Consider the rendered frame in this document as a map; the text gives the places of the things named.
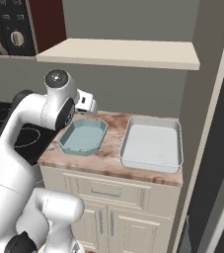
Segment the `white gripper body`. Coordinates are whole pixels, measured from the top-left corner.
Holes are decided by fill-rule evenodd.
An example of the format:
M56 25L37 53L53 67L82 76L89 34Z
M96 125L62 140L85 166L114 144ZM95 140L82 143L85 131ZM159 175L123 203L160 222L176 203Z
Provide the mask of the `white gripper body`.
M94 116L98 113L98 104L97 104L97 101L96 100L93 100L92 101L92 105L91 105L91 108L88 112L89 115L91 116Z

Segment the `blue octagonal tupperware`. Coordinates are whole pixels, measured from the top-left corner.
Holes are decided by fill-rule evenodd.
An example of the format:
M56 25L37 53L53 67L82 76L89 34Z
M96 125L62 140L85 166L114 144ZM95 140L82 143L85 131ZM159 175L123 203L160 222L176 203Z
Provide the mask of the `blue octagonal tupperware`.
M58 139L66 154L89 156L99 151L109 125L103 120L74 121Z

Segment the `grey rectangular tupperware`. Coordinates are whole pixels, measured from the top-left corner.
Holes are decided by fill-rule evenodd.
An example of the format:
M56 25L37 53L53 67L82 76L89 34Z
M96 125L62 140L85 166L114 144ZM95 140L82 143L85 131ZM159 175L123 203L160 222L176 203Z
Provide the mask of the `grey rectangular tupperware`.
M182 127L178 119L133 116L119 153L123 166L177 173L184 163Z

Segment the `black hob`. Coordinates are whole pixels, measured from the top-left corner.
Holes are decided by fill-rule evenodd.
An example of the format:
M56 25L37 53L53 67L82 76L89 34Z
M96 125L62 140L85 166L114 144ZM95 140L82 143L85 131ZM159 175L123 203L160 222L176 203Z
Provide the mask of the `black hob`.
M7 118L11 104L0 102L0 128ZM31 165L36 165L50 143L57 136L56 130L25 124L17 137L14 149Z

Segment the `cream drawer front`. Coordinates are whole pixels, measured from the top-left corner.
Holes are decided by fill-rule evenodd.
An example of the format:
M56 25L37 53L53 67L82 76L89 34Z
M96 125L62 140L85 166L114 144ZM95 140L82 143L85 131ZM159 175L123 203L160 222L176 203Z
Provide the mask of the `cream drawer front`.
M108 201L141 210L144 209L149 199L150 187L141 184L71 173L65 173L63 177L66 188L84 199ZM93 194L92 189L100 192L120 193L120 197Z

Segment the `dark red upper cupboard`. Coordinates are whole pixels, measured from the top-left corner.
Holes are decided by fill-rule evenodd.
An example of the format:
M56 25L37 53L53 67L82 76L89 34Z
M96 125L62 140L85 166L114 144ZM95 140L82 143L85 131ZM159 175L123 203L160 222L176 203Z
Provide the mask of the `dark red upper cupboard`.
M29 0L37 51L43 52L66 40L62 0Z

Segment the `black microwave oven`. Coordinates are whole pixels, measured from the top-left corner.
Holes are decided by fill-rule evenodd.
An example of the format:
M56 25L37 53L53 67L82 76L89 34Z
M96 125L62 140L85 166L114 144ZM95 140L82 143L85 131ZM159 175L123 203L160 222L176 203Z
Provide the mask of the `black microwave oven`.
M0 0L0 55L36 55L26 0Z

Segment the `cream cupboard door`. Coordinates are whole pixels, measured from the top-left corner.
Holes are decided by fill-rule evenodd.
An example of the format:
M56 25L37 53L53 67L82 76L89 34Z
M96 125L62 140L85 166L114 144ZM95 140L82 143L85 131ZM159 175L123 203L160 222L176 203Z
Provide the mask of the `cream cupboard door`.
M85 250L95 253L109 253L107 207L84 202L83 216L72 225L76 239ZM103 234L100 234L99 210L103 212Z
M111 211L114 236L111 236ZM109 208L109 221L110 253L167 253L171 219Z

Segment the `dark fridge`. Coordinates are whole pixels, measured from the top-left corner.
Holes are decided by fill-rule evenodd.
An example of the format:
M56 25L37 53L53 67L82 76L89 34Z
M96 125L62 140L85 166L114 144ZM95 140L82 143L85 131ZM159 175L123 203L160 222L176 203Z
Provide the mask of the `dark fridge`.
M173 253L224 253L224 0L199 0L180 122L183 187Z

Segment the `cream wall shelf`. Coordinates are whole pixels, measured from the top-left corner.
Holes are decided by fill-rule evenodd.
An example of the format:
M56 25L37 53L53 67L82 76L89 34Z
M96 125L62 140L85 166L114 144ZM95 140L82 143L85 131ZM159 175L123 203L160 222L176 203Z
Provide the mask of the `cream wall shelf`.
M68 39L37 55L39 62L198 70L191 42Z

